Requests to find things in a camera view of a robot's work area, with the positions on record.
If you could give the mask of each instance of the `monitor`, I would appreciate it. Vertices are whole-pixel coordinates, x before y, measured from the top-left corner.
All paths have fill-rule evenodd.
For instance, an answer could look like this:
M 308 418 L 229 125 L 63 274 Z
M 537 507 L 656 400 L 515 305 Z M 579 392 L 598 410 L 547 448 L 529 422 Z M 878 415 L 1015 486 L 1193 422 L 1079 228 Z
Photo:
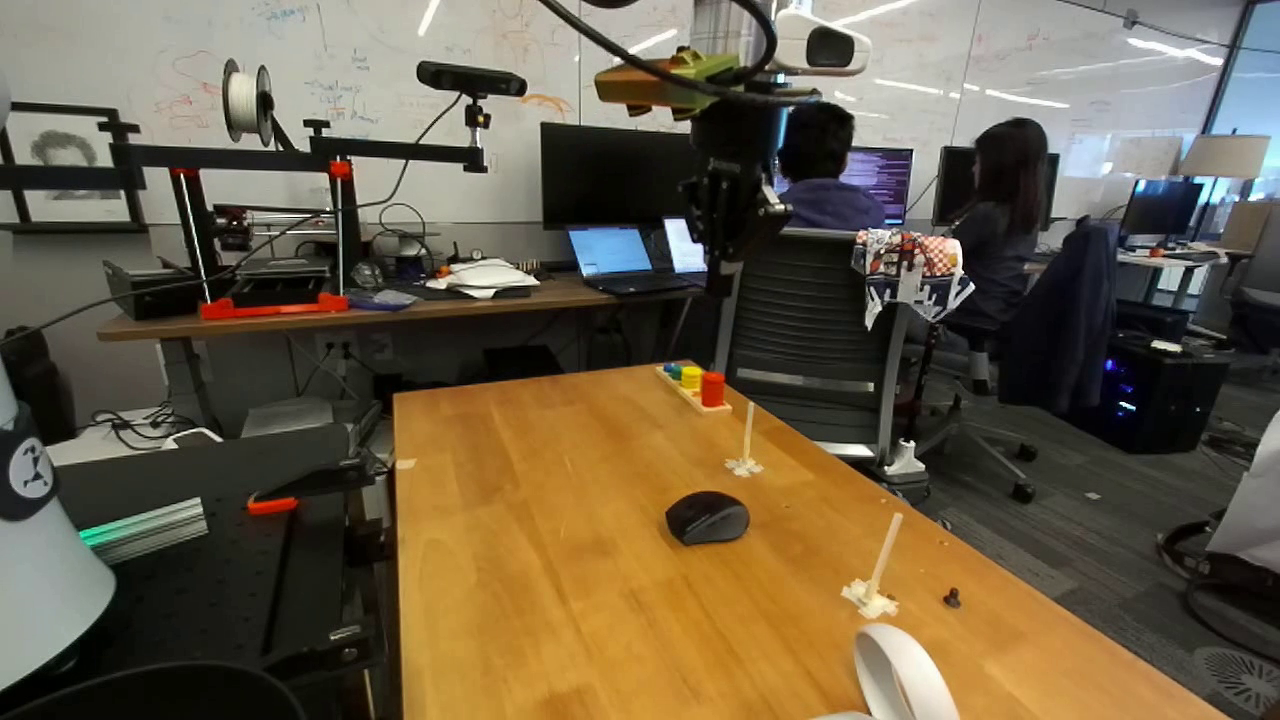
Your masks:
M 650 270 L 650 258 L 635 222 L 570 222 L 566 247 L 584 278 Z
M 913 146 L 849 146 L 841 183 L 870 190 L 885 206 L 885 228 L 905 228 L 913 203 Z M 773 188 L 791 188 L 778 166 L 773 171 Z
M 541 125 L 542 228 L 679 217 L 700 171 L 686 131 Z
M 977 146 L 948 144 L 940 153 L 937 188 L 932 188 L 932 222 L 957 222 L 965 217 L 965 206 L 972 203 L 972 165 L 977 165 Z M 1041 228 L 1053 222 L 1055 165 L 1059 156 L 1048 153 Z
M 1180 176 L 1134 178 L 1119 228 L 1128 236 L 1188 236 L 1204 183 Z

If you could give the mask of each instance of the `desk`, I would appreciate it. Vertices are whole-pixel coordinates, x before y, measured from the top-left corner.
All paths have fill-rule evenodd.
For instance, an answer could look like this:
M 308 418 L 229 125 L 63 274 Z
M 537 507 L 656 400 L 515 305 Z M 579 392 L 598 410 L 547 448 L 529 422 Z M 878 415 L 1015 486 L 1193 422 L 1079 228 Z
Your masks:
M 132 321 L 117 317 L 97 335 L 98 338 L 159 338 L 170 396 L 182 396 L 199 422 L 211 422 L 206 381 L 199 371 L 199 350 L 192 338 L 229 338 L 229 335 L 276 335 L 276 332 L 336 332 L 336 328 L 389 328 L 389 324 L 440 324 L 440 321 L 481 321 L 481 317 L 530 317 L 530 313 L 590 313 L 617 307 L 619 300 L 586 288 L 579 274 L 547 274 L 529 294 L 440 294 L 420 300 L 404 313 L 317 313 L 317 317 L 269 317 L 269 321 Z
M 961 715 L 1218 715 L 917 507 L 757 410 L 696 410 L 656 367 L 397 396 L 404 715 L 819 715 L 864 707 L 841 589 L 905 513 L 885 590 Z M 719 486 L 739 544 L 679 546 L 662 507 Z

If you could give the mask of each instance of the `white tape roll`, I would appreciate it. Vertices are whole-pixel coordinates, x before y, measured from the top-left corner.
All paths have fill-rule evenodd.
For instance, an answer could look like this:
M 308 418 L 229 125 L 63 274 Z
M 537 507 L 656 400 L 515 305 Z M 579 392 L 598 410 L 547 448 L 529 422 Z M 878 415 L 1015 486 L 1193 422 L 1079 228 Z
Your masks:
M 869 622 L 852 640 L 852 666 L 870 720 L 961 720 L 942 670 L 893 622 Z

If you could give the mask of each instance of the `keyboard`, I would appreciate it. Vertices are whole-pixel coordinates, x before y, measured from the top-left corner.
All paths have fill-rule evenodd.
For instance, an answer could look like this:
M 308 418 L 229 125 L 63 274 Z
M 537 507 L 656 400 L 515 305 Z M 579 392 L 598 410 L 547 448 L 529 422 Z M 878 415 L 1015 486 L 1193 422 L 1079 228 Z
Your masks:
M 700 292 L 700 274 L 609 274 L 609 278 L 586 278 L 596 292 L 609 294 L 676 294 L 676 292 Z

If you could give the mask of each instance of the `table lamp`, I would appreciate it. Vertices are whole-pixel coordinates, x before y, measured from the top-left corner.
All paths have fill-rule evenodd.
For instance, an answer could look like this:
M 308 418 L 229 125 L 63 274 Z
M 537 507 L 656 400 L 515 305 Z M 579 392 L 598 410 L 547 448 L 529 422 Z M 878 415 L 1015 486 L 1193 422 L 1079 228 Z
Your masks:
M 42 443 L 0 363 L 0 693 L 70 649 L 110 602 L 117 575 L 93 556 Z
M 1180 158 L 1180 176 L 1209 176 L 1209 196 L 1198 200 L 1195 236 L 1214 212 L 1214 178 L 1254 178 L 1269 156 L 1269 137 L 1195 137 L 1193 153 Z

